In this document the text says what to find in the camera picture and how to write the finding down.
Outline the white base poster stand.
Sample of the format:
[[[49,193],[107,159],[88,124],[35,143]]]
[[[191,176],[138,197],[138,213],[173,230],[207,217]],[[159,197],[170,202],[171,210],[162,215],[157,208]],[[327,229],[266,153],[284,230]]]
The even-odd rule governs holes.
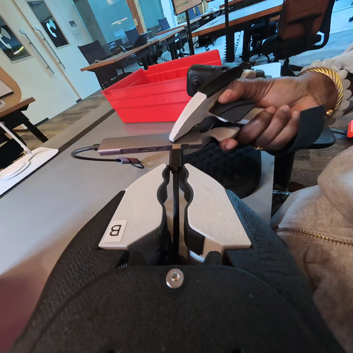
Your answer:
[[[2,196],[50,159],[55,157],[59,153],[59,150],[39,147],[31,151],[2,122],[0,123],[0,126],[24,149],[25,152],[24,157],[21,157],[0,172],[0,195]]]

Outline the brown backed office chair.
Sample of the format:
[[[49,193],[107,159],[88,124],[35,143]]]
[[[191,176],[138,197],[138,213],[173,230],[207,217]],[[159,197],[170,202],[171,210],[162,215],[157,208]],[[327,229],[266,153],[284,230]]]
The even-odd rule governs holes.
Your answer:
[[[263,44],[263,55],[273,54],[273,62],[284,60],[281,76],[295,76],[298,66],[289,59],[306,51],[323,48],[329,40],[334,0],[286,0],[278,21],[276,34]]]

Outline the grey usb hub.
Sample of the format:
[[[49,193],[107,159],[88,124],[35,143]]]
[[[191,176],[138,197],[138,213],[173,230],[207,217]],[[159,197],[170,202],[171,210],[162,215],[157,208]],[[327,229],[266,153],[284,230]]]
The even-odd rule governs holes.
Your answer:
[[[169,140],[168,134],[141,135],[105,138],[98,147],[100,156],[126,155],[170,151],[173,148],[183,150],[202,148],[202,137],[199,132],[191,133],[180,138],[175,143]]]

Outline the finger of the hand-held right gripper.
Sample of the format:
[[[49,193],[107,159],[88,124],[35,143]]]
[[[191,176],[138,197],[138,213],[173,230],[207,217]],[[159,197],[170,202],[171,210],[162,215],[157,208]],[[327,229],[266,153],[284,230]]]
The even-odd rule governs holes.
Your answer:
[[[214,95],[207,97],[206,94],[197,92],[174,123],[169,135],[169,140],[173,143],[176,142],[178,139],[188,134],[193,127],[202,123],[206,117],[211,116],[209,107],[213,102]]]

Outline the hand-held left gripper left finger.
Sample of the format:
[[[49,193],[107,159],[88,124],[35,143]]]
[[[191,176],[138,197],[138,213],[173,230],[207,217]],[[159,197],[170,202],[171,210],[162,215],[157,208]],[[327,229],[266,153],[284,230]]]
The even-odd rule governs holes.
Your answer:
[[[169,260],[165,201],[169,167],[161,164],[131,184],[99,243],[101,249],[143,254],[148,264]]]

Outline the red plastic bin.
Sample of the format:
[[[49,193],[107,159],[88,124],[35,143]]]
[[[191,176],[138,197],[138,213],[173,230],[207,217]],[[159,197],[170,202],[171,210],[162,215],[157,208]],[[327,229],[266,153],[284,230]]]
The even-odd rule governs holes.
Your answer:
[[[102,91],[123,123],[175,122],[191,97],[187,72],[194,64],[222,64],[211,50],[136,70]]]

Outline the dark door window phone icon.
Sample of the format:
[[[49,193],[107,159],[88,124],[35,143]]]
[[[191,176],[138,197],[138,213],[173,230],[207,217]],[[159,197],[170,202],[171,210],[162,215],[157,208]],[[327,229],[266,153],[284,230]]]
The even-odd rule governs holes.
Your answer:
[[[31,54],[2,17],[0,17],[0,49],[12,63],[31,57]]]
[[[33,11],[38,22],[41,24],[43,30],[47,33],[52,43],[56,48],[68,46],[69,42],[63,34],[60,26],[57,24],[49,7],[44,0],[27,1],[30,9]]]

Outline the whiteboard red green writing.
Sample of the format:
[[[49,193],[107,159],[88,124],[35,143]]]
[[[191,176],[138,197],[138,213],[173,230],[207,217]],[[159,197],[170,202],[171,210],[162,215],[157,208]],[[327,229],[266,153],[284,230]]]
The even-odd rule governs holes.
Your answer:
[[[174,15],[178,16],[189,9],[202,4],[203,0],[172,0]]]

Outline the person's right hand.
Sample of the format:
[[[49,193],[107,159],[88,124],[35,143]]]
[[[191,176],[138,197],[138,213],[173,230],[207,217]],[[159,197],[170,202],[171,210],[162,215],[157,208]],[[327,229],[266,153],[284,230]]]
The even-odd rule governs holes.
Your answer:
[[[337,102],[333,81],[322,73],[300,77],[234,80],[219,97],[221,104],[249,99],[263,110],[236,135],[219,143],[223,151],[250,144],[265,151],[284,148],[297,134],[300,112],[324,105],[331,110]]]

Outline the person's right forearm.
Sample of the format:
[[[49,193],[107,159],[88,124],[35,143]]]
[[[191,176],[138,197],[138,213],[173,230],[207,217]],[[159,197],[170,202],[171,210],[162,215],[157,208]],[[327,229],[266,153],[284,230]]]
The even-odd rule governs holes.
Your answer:
[[[341,68],[347,71],[346,78],[350,81],[348,89],[353,93],[353,44],[350,44],[342,54],[336,56],[334,61],[340,63]]]

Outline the rounded wooden panel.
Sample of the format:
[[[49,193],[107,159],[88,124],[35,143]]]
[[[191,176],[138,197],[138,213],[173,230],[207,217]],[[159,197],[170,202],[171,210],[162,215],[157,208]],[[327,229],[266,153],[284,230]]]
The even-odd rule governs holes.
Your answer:
[[[20,86],[3,68],[0,68],[0,86],[1,100],[7,106],[20,102],[22,98]]]

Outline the black quilted foam pad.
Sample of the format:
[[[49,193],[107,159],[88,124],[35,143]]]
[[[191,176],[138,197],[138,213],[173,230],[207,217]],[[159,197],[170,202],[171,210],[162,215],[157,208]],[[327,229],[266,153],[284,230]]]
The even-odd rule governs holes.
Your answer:
[[[253,194],[260,184],[261,151],[251,146],[224,152],[218,143],[210,142],[202,149],[184,155],[183,162],[209,175],[240,199]]]

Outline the black mesh office chair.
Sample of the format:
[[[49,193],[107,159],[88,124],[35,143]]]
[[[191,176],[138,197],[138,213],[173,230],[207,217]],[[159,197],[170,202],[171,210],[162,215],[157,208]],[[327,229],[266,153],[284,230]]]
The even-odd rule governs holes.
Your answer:
[[[86,45],[78,46],[78,49],[90,65],[97,64],[98,62],[111,57],[111,55],[107,55],[98,40]],[[94,68],[92,72],[95,73],[99,85],[103,90],[113,85],[118,80],[118,72],[114,64]]]

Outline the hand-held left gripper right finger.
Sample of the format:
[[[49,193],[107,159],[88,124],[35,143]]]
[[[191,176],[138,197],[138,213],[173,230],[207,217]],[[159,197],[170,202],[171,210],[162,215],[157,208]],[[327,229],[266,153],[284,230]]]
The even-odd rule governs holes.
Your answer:
[[[183,235],[190,256],[205,260],[210,252],[249,249],[251,241],[225,188],[189,163],[183,166],[182,178]]]

